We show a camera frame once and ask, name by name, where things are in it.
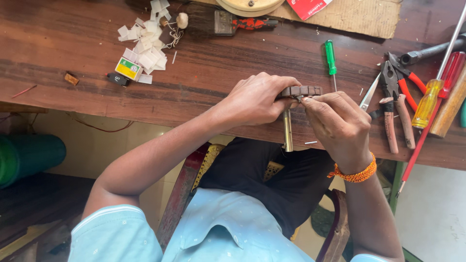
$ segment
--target man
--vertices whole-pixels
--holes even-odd
[[[313,261],[288,237],[328,187],[331,180],[322,174],[333,170],[329,156],[342,176],[365,173],[373,161],[370,117],[343,92],[301,100],[328,155],[306,151],[305,160],[295,163],[298,168],[287,164],[288,171],[275,175],[275,182],[261,183],[261,174],[276,156],[276,144],[230,143],[202,179],[165,254],[138,208],[146,188],[213,136],[240,125],[273,122],[285,109],[298,106],[296,99],[275,101],[285,87],[296,85],[301,84],[293,77],[267,73],[241,80],[207,112],[111,163],[96,180],[83,220],[72,231],[69,261]],[[352,261],[404,261],[377,177],[345,185]]]

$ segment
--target green plastic object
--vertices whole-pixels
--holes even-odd
[[[335,52],[333,51],[333,41],[325,41],[325,52],[327,53],[327,62],[329,63],[329,74],[336,74]]]
[[[0,188],[59,165],[66,147],[54,135],[0,135]]]
[[[461,127],[466,127],[466,99],[464,100],[463,106],[461,107],[460,117],[461,117],[461,120],[460,120]]]

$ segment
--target shirt sleeve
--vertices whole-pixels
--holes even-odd
[[[358,254],[350,262],[387,262],[385,259],[369,254]]]
[[[101,208],[71,231],[68,262],[160,262],[162,256],[154,231],[135,206]]]

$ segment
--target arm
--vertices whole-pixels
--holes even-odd
[[[146,142],[113,161],[99,176],[82,218],[102,207],[139,206],[139,195],[213,136],[240,125],[270,123],[299,103],[275,101],[287,86],[301,85],[294,77],[260,73],[241,80],[220,103],[202,115]]]
[[[302,99],[315,136],[344,174],[363,171],[372,161],[370,116],[344,92]],[[360,183],[345,181],[348,223],[354,255],[372,254],[403,262],[395,219],[373,175]]]

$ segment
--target light blue shirt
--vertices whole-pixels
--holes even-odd
[[[105,207],[71,232],[69,262],[313,262],[281,233],[275,218],[257,199],[240,192],[198,188],[165,254],[141,209]],[[385,262],[357,255],[351,262]]]

